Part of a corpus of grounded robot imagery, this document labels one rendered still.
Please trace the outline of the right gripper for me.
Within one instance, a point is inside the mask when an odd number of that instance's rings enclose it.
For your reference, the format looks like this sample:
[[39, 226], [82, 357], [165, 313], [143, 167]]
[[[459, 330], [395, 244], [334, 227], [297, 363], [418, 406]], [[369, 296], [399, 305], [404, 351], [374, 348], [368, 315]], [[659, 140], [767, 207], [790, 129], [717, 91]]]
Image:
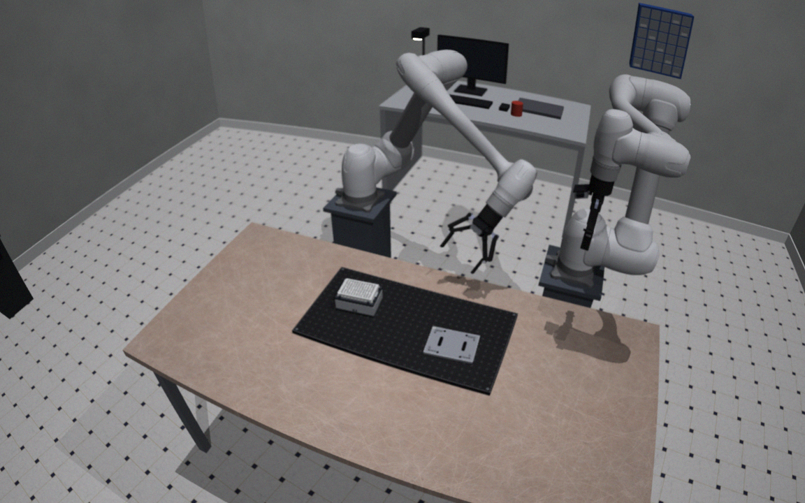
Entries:
[[[453, 223], [450, 223], [448, 225], [449, 231], [447, 231], [447, 233], [449, 233], [449, 235], [447, 236], [447, 238], [445, 238], [443, 243], [441, 243], [440, 247], [445, 246], [445, 243], [447, 243], [450, 240], [450, 238], [454, 234], [454, 232], [471, 229], [470, 228], [471, 225], [454, 228], [454, 226], [459, 225], [459, 224], [463, 223], [464, 221], [467, 221], [468, 219], [473, 219], [473, 221], [476, 220], [476, 219], [481, 219], [482, 221], [484, 221], [486, 223], [486, 225], [488, 225], [488, 230], [489, 230], [489, 232], [486, 235], [485, 235], [485, 233], [482, 233], [481, 235], [479, 235], [479, 237], [482, 238], [483, 258], [478, 262], [477, 266], [474, 267], [474, 270], [472, 270], [472, 272], [470, 272], [470, 273], [474, 274], [474, 272], [476, 270], [478, 270], [478, 267], [481, 266], [481, 262], [486, 263], [486, 262], [490, 262], [490, 261], [493, 260], [496, 241], [498, 241], [498, 238], [499, 238], [499, 235], [496, 235], [496, 233], [494, 233], [494, 228], [496, 227], [496, 225], [498, 225], [498, 223], [501, 221], [501, 219], [504, 219], [504, 217], [501, 217], [500, 214], [496, 214], [494, 211], [492, 211], [492, 209], [490, 209], [490, 207], [488, 205], [485, 205], [483, 210], [478, 214], [478, 217], [474, 217], [474, 215], [471, 212], [469, 212], [462, 219], [454, 221]], [[489, 255], [488, 255], [488, 235], [492, 235], [492, 242], [491, 242], [491, 245], [490, 245]]]

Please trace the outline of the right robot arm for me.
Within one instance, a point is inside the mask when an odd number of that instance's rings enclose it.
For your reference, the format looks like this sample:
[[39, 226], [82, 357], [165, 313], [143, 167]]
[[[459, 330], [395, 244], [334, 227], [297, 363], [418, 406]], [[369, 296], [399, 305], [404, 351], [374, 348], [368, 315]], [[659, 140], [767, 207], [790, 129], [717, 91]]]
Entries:
[[374, 147], [356, 144], [346, 150], [342, 160], [344, 188], [335, 190], [341, 196], [336, 205], [371, 212], [384, 196], [384, 191], [376, 190], [376, 184], [411, 163], [412, 139], [432, 108], [456, 127], [498, 174], [498, 185], [486, 201], [492, 211], [506, 217], [514, 205], [532, 194], [537, 170], [523, 159], [515, 163], [506, 161], [447, 92], [467, 70], [463, 55], [451, 49], [425, 55], [406, 53], [399, 57], [396, 67], [414, 94], [394, 129], [385, 133]]

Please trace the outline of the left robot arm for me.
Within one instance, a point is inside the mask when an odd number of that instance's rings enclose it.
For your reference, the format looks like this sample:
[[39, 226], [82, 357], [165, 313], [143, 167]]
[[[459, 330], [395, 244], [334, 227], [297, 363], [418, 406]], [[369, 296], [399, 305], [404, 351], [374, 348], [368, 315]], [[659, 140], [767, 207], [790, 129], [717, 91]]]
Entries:
[[595, 131], [590, 174], [615, 182], [622, 163], [636, 166], [625, 217], [612, 228], [598, 214], [586, 251], [580, 247], [590, 209], [577, 211], [563, 231], [561, 251], [545, 259], [555, 266], [551, 278], [588, 289], [593, 287], [595, 266], [630, 276], [653, 272], [660, 251], [649, 219], [660, 176], [683, 176], [690, 162], [689, 150], [669, 135], [677, 122], [689, 117], [690, 97], [683, 90], [658, 80], [620, 75], [609, 88], [609, 98], [613, 109], [604, 112]]

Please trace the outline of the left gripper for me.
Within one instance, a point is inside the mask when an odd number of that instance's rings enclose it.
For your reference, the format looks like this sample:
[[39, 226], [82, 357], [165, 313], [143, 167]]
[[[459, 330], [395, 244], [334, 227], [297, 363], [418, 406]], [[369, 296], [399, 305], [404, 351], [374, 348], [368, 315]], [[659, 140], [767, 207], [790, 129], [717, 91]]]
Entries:
[[[590, 190], [593, 192], [590, 205], [591, 212], [590, 216], [588, 216], [587, 227], [586, 229], [583, 229], [585, 233], [583, 236], [583, 241], [581, 243], [580, 249], [585, 249], [586, 251], [590, 249], [590, 242], [593, 238], [595, 221], [597, 221], [597, 216], [598, 213], [600, 213], [602, 204], [604, 202], [604, 197], [612, 194], [613, 185], [614, 182], [604, 182], [602, 180], [598, 180], [597, 178], [595, 178], [595, 176], [591, 175]], [[586, 236], [588, 237], [586, 238]]]

